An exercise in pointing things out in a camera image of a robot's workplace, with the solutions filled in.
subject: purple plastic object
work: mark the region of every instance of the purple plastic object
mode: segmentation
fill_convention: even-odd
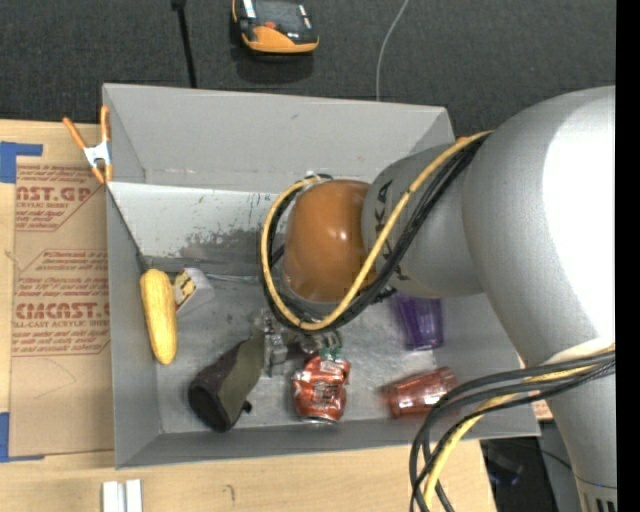
[[[404,325],[409,350],[431,350],[444,342],[440,299],[412,297],[402,292],[393,296],[396,313]]]

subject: dark floor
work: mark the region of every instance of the dark floor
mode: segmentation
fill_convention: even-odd
[[[230,0],[188,1],[197,85],[445,106],[462,135],[616,80],[615,0],[307,1],[319,48],[275,65],[231,38]],[[3,0],[0,20],[0,117],[94,122],[103,82],[190,85],[170,0]]]

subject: gray metal tray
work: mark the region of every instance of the gray metal tray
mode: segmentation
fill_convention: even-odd
[[[518,367],[483,294],[444,300],[445,343],[418,353],[403,349],[383,302],[342,329],[353,370],[338,424],[299,420],[290,365],[261,377],[252,412],[230,432],[210,431],[186,389],[248,337],[252,315],[266,306],[256,236],[277,194],[307,171],[371,182],[402,157],[453,142],[449,118],[440,107],[165,87],[106,84],[103,95],[114,163],[107,220],[117,467],[407,444],[419,421],[390,419],[379,386],[443,365],[462,382]],[[179,319],[169,366],[148,343],[138,287],[148,266],[226,276],[211,280],[212,302]],[[470,435],[537,434],[532,409],[519,407],[486,417]]]

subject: black cable on floor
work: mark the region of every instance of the black cable on floor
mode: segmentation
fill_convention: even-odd
[[[189,28],[187,27],[187,18],[184,14],[184,8],[187,0],[171,0],[171,8],[178,14],[178,22],[180,23],[180,35],[182,36],[182,46],[184,47],[184,56],[187,61],[187,71],[189,72],[189,84],[192,89],[198,88],[196,80],[196,69],[193,64],[193,54],[191,53],[191,43],[189,40]]]

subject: clamp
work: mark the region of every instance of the clamp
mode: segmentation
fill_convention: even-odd
[[[76,145],[84,151],[87,160],[91,164],[91,172],[96,179],[104,184],[113,177],[113,164],[111,163],[111,127],[109,126],[109,107],[103,105],[100,109],[100,134],[102,141],[94,147],[87,147],[80,132],[68,117],[62,119],[62,123],[71,133]]]

